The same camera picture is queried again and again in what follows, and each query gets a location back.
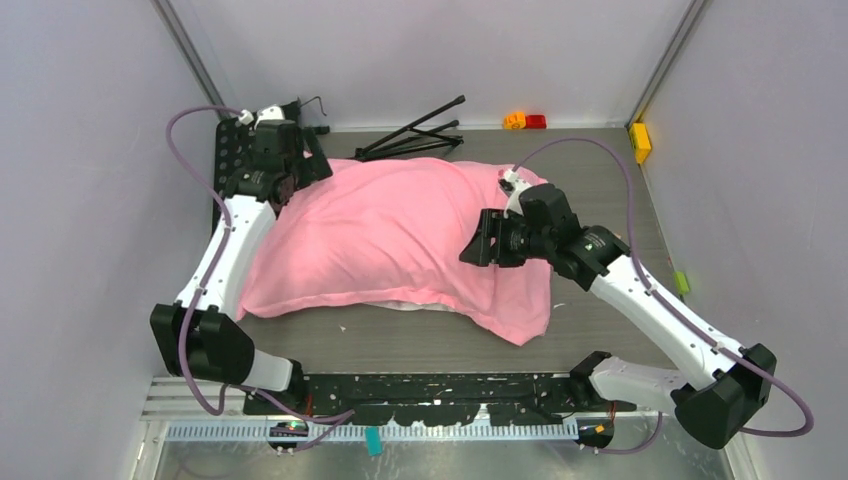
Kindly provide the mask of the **red toy block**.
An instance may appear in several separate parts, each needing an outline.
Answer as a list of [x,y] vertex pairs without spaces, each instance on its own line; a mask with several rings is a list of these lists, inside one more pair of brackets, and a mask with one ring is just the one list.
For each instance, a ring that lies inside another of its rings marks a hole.
[[542,114],[530,114],[525,116],[525,129],[546,129],[547,119]]

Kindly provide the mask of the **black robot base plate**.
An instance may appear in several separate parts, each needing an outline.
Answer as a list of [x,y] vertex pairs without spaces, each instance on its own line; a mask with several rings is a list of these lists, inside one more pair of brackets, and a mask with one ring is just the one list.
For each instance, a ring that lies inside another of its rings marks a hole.
[[312,374],[288,391],[251,394],[244,413],[280,414],[276,403],[315,418],[351,411],[347,422],[362,426],[465,426],[483,413],[495,426],[553,425],[609,409],[587,384],[552,373]]

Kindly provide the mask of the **green toy block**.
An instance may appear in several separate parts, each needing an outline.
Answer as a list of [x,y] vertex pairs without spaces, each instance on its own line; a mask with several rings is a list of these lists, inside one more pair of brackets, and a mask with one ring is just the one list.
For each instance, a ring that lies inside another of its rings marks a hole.
[[673,272],[673,280],[678,295],[684,296],[691,292],[688,278],[683,271],[675,270]]

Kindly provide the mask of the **black folded tripod stand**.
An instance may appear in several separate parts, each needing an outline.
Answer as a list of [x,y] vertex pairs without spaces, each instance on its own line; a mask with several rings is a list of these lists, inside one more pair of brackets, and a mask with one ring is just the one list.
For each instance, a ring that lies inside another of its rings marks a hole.
[[460,134],[450,134],[449,130],[460,125],[458,120],[451,120],[442,125],[423,129],[425,123],[435,117],[459,106],[466,101],[464,95],[459,95],[444,105],[428,112],[418,119],[389,132],[372,143],[355,147],[350,159],[359,162],[371,162],[395,158],[396,156],[446,148],[455,149],[464,143]]

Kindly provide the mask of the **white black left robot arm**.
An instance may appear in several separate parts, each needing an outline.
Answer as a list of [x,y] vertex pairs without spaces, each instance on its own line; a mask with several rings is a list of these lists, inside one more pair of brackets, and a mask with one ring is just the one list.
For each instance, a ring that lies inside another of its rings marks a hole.
[[224,122],[219,153],[233,168],[218,190],[219,222],[191,280],[150,316],[167,371],[176,376],[268,390],[280,412],[307,398],[299,362],[259,350],[236,323],[250,267],[280,210],[332,169],[315,130],[292,120],[255,127]]

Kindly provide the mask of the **white pillow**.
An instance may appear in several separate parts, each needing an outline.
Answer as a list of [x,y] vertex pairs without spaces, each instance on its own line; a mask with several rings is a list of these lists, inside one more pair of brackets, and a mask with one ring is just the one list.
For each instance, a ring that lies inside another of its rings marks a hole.
[[382,301],[382,302],[372,302],[369,303],[369,306],[386,308],[396,311],[439,311],[439,312],[451,312],[455,313],[455,310],[451,307],[441,304],[441,303],[413,303],[413,302],[401,302],[401,301]]

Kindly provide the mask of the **teal tape piece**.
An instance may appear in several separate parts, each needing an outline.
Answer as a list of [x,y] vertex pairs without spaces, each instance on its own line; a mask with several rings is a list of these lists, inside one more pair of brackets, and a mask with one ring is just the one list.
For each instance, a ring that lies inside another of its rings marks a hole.
[[383,453],[380,429],[375,426],[366,427],[364,435],[368,455],[371,457],[380,456]]

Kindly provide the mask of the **yellow toy block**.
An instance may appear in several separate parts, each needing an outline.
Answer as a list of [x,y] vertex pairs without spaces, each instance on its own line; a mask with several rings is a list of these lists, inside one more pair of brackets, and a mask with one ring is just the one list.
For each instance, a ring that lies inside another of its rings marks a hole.
[[628,135],[636,162],[639,165],[644,164],[653,150],[646,124],[642,122],[632,123],[628,128]]

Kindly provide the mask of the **orange toy block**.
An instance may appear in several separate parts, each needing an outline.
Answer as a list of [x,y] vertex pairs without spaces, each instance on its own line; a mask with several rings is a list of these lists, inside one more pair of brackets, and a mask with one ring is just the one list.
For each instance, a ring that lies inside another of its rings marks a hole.
[[526,125],[526,114],[521,111],[515,111],[507,114],[502,121],[503,128],[507,130],[524,129]]

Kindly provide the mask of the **pink pillowcase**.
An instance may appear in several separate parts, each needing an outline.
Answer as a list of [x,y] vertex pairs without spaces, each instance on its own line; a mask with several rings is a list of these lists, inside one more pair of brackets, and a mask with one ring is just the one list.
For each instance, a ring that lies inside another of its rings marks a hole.
[[249,270],[238,315],[314,307],[441,303],[521,346],[551,318],[551,269],[459,260],[486,208],[506,195],[501,165],[437,158],[331,161],[333,175],[297,192]]

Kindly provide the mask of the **black perforated music stand tray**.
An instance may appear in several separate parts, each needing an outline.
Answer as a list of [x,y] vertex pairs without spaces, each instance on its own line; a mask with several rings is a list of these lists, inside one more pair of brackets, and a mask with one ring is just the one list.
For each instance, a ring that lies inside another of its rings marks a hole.
[[[301,124],[301,99],[282,105],[283,117]],[[252,145],[250,129],[237,122],[235,117],[221,117],[215,130],[215,156],[213,161],[213,188],[223,198],[223,190],[230,175],[244,165]],[[220,219],[220,209],[212,202],[213,227]]]

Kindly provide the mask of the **aluminium slotted rail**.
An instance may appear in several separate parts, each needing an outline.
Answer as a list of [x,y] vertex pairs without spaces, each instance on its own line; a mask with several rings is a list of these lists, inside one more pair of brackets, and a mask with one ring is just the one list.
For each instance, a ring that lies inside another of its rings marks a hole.
[[386,442],[436,441],[586,441],[592,434],[620,431],[616,423],[600,417],[567,417],[545,425],[494,426],[489,419],[467,425],[428,427],[422,422],[401,426],[391,421],[383,426],[347,424],[336,428],[300,420],[198,420],[175,421],[165,430],[167,441],[306,443],[317,438],[326,442],[360,442],[369,438]]

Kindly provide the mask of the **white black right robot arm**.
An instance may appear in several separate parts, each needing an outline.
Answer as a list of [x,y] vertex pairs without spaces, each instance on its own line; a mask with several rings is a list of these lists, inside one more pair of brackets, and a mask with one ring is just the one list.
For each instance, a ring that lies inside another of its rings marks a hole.
[[668,370],[592,353],[570,372],[572,400],[584,410],[607,400],[646,406],[673,416],[702,445],[721,449],[768,400],[770,386],[754,370],[774,374],[776,356],[762,344],[741,345],[675,298],[662,300],[665,288],[629,247],[605,227],[581,225],[553,185],[524,190],[507,210],[482,210],[459,259],[504,268],[544,260],[627,317],[673,362]]

